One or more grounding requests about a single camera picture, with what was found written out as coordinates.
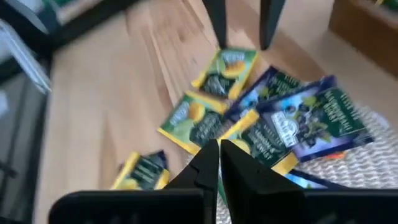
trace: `scattered tea packets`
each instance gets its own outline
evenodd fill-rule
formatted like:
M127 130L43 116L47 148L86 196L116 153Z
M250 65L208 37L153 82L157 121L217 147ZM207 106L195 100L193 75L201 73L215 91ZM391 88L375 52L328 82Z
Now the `scattered tea packets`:
M255 50L219 50L209 67L192 81L192 85L205 93L235 100L243 89L256 59Z
M225 117L237 122L259 102L271 100L301 87L303 83L271 66L225 112Z
M256 110L250 110L221 139L229 139L261 164L280 175L290 172L299 162L281 137L271 130Z
M296 183L305 189L341 189L346 188L340 184L335 184L333 182L323 180L321 178L315 177L310 174L298 170L292 170L285 175L290 181Z
M256 110L301 162L373 142L334 76L260 103Z
M187 91L158 131L195 155L217 137L226 109L224 103Z
M149 156L141 156L138 152L131 153L111 190L158 190L164 188L169 183L170 172L164 167L164 154L159 153L163 152Z

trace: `blue tea packet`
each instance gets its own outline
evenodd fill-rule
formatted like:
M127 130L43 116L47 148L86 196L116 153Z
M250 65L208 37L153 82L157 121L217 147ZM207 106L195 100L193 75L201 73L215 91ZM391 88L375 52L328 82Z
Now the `blue tea packet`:
M259 102L271 100L301 87L303 83L270 66L259 79L242 94L225 113L225 117L236 123Z
M374 141L333 75L259 103L256 110L300 162Z
M347 188L340 184L335 184L328 180L323 180L321 178L315 177L314 175L310 175L298 170L292 170L288 174L285 175L290 181L295 184L301 186L305 189L342 189Z

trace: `yellow tea packet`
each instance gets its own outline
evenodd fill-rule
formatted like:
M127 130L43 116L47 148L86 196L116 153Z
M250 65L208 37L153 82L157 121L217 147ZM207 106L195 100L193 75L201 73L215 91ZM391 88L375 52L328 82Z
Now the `yellow tea packet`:
M209 67L192 81L193 87L229 99L237 99L257 59L255 50L228 48L217 51Z
M229 139L261 164L280 175L290 172L298 163L292 150L270 129L256 110L251 109L221 139Z
M159 190L164 188L170 179L170 172L162 164L153 161L153 156L141 156L131 153L124 163L118 178L111 190Z
M195 155L217 138L226 109L225 103L187 91L158 131Z

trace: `woven mat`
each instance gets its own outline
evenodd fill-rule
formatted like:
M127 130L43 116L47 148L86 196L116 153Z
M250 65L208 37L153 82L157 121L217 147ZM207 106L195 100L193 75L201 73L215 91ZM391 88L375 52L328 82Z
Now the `woven mat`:
M367 189L398 188L398 135L367 106L357 110L375 142L347 151L340 160L323 158L305 162L296 169L347 187ZM217 198L217 224L230 224L227 206Z

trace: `wooden floor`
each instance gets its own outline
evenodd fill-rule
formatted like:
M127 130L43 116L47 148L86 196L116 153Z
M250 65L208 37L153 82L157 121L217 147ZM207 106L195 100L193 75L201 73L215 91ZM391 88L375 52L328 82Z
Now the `wooden floor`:
M229 42L258 48L258 14L228 0ZM55 57L35 222L45 223L56 199L69 192L108 189L131 151L164 149L173 176L183 149L156 129L216 49L198 0L145 1L62 49ZM278 32L261 52L253 82L269 64L305 81L322 69Z

